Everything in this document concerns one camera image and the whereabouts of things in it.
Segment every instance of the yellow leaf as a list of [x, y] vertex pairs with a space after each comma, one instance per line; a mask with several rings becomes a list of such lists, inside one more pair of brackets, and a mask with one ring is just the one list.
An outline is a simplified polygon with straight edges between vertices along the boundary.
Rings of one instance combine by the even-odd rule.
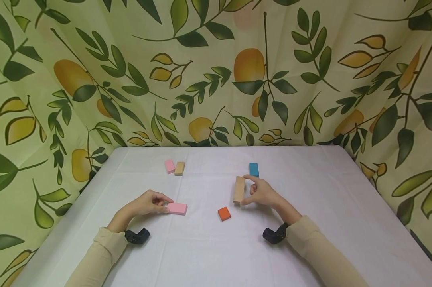
[[263, 135], [260, 137], [259, 141], [266, 142], [266, 143], [270, 143], [270, 142], [273, 142], [273, 141], [274, 141], [274, 138], [273, 138], [273, 136], [271, 136], [271, 135], [263, 134]]
[[0, 107], [0, 116], [7, 112], [22, 112], [27, 110], [23, 101], [19, 97], [13, 97], [6, 100]]
[[10, 269], [12, 269], [13, 267], [21, 264], [24, 260], [26, 260], [26, 258], [29, 257], [29, 255], [31, 255], [31, 251], [30, 250], [25, 250], [23, 252], [21, 252], [15, 259], [13, 259], [13, 261], [7, 266], [7, 268], [5, 269], [5, 271], [2, 273], [2, 275], [0, 277], [2, 277], [5, 273], [7, 273]]
[[170, 76], [171, 76], [171, 72], [168, 71], [167, 69], [164, 69], [162, 67], [156, 67], [152, 70], [152, 72], [150, 72], [149, 78], [166, 82], [168, 81]]
[[135, 131], [134, 134], [142, 136], [144, 139], [149, 139], [149, 136], [143, 131]]
[[173, 63], [173, 59], [165, 53], [156, 54], [155, 57], [150, 60], [151, 62], [158, 62], [164, 65], [170, 65]]
[[372, 56], [368, 52], [354, 51], [340, 59], [339, 63], [343, 66], [359, 68], [370, 61], [372, 61]]
[[134, 145], [145, 145], [146, 142], [144, 142], [143, 139], [138, 138], [137, 136], [132, 137], [131, 139], [128, 140], [128, 142], [134, 144]]
[[15, 270], [12, 275], [10, 275], [7, 280], [5, 280], [5, 282], [0, 286], [0, 287], [10, 287], [13, 283], [13, 281], [18, 277], [18, 275], [23, 271], [23, 268], [26, 265], [21, 266], [20, 268], [18, 268], [17, 270]]
[[170, 82], [170, 90], [172, 88], [179, 87], [179, 85], [181, 84], [181, 81], [182, 81], [182, 75], [175, 76], [174, 79], [172, 79]]
[[281, 136], [281, 130], [275, 129], [275, 130], [270, 130], [270, 131], [276, 136]]
[[404, 73], [402, 73], [402, 76], [398, 82], [398, 87], [400, 90], [406, 88], [407, 85], [409, 85], [412, 79], [414, 78], [414, 72], [418, 65], [418, 61], [420, 60], [421, 49], [422, 48], [418, 49], [417, 53], [414, 55], [414, 58], [412, 58], [412, 61], [410, 61], [409, 66], [407, 66], [406, 70], [404, 70]]
[[379, 167], [377, 169], [377, 175], [378, 176], [382, 176], [382, 175], [384, 175], [387, 172], [387, 165], [386, 165], [386, 163], [376, 164], [376, 166]]
[[369, 167], [367, 167], [363, 163], [361, 163], [361, 171], [362, 171], [362, 173], [364, 173], [364, 175], [367, 177], [367, 179], [372, 178], [374, 176], [374, 173], [375, 173], [375, 170], [370, 169]]
[[385, 47], [385, 37], [383, 35], [372, 35], [365, 37], [356, 43], [363, 43], [372, 49], [382, 49]]
[[11, 120], [5, 128], [5, 143], [11, 145], [34, 133], [36, 119], [34, 117], [20, 117]]
[[361, 72], [357, 73], [357, 75], [353, 77], [353, 79], [359, 79], [359, 78], [364, 78], [366, 76], [369, 76], [370, 74], [375, 72], [375, 70], [377, 70], [379, 66], [380, 63], [372, 64], [369, 67], [362, 69]]

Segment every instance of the yellow fruit print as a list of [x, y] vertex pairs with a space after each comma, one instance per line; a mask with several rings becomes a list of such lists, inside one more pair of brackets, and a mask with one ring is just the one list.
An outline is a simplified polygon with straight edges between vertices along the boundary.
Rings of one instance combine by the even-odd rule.
[[213, 122], [208, 118], [196, 118], [189, 124], [189, 133], [196, 142], [209, 138]]
[[334, 131], [334, 136], [339, 134], [354, 133], [355, 125], [359, 125], [364, 121], [364, 115], [360, 111], [354, 110], [348, 117], [346, 117]]
[[78, 88], [92, 85], [93, 79], [79, 64], [70, 60], [59, 60], [53, 66], [56, 78], [68, 94], [74, 96]]
[[74, 179], [78, 182], [84, 182], [89, 179], [91, 164], [87, 158], [88, 152], [84, 149], [77, 149], [72, 154], [72, 172]]
[[98, 108], [98, 111], [105, 117], [112, 118], [109, 112], [107, 112], [106, 107], [103, 105], [101, 99], [96, 101], [96, 108]]
[[265, 75], [264, 55], [255, 48], [239, 52], [233, 65], [233, 75], [236, 82], [262, 80]]
[[251, 114], [253, 115], [253, 117], [256, 117], [256, 118], [259, 116], [259, 109], [258, 109], [259, 100], [260, 100], [260, 97], [257, 97], [254, 100], [254, 103], [252, 104], [252, 108], [251, 108]]

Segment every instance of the white tablecloth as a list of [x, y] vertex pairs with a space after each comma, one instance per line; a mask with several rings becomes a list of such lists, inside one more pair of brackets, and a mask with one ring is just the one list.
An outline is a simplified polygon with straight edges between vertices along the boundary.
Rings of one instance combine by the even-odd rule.
[[[185, 161], [183, 176], [164, 161]], [[370, 286], [432, 286], [432, 263], [359, 168], [338, 146], [118, 148], [19, 275], [13, 286], [59, 287], [100, 226], [147, 189], [188, 205], [187, 214], [132, 221], [147, 228], [129, 245], [104, 286], [319, 286], [286, 241], [270, 245], [269, 208], [232, 203], [235, 177], [258, 163], [260, 177], [309, 215]], [[251, 184], [246, 181], [246, 196]], [[227, 206], [231, 219], [217, 210]]]

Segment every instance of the leaf-patterned curtain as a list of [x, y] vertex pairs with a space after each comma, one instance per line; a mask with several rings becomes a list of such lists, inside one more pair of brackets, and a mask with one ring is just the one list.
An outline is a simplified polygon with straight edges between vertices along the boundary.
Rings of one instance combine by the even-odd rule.
[[119, 146], [341, 145], [432, 260], [432, 0], [0, 0], [0, 286]]

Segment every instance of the natural wood block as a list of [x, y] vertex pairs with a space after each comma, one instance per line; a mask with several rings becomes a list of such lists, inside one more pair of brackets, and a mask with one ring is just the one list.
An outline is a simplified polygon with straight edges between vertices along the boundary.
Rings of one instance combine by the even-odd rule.
[[235, 180], [235, 188], [233, 191], [233, 203], [240, 203], [244, 198], [244, 177], [237, 176]]
[[174, 169], [174, 175], [183, 175], [185, 162], [177, 162], [176, 169]]

